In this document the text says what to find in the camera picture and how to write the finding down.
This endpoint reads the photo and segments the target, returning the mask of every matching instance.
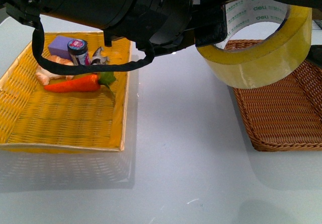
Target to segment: roll of tape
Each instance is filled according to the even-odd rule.
[[[288,76],[306,58],[311,46],[311,9],[273,0],[238,0],[226,5],[226,15],[228,37],[197,49],[227,85],[244,89],[269,85]],[[252,47],[223,50],[236,32],[257,22],[281,25]]]

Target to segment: small jar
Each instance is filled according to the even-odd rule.
[[[68,52],[72,58],[74,65],[90,65],[91,60],[89,57],[89,50],[87,42],[82,39],[70,40],[68,45]]]

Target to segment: yellow wicker basket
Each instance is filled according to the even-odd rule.
[[[43,56],[57,35],[88,42],[89,54],[104,46],[102,32],[46,33]],[[130,42],[113,42],[102,55],[111,64],[129,60]],[[82,153],[124,150],[128,73],[116,72],[111,90],[50,93],[34,74],[37,62],[31,44],[0,79],[0,149],[32,153]]]

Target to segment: brown wicker basket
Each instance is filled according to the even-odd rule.
[[[226,49],[258,40],[231,40]],[[288,77],[257,89],[233,89],[258,151],[322,150],[322,70],[304,61]]]

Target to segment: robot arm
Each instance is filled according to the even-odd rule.
[[[1,0],[7,13],[24,25],[34,27],[41,59],[42,26],[40,14],[88,25],[103,30],[106,46],[127,38],[136,42],[146,58],[130,62],[127,67],[80,69],[95,71],[128,71],[150,63],[154,56],[169,54],[191,45],[215,44],[227,37],[225,4],[231,0]],[[55,65],[49,71],[55,71]],[[75,74],[69,68],[63,69]]]

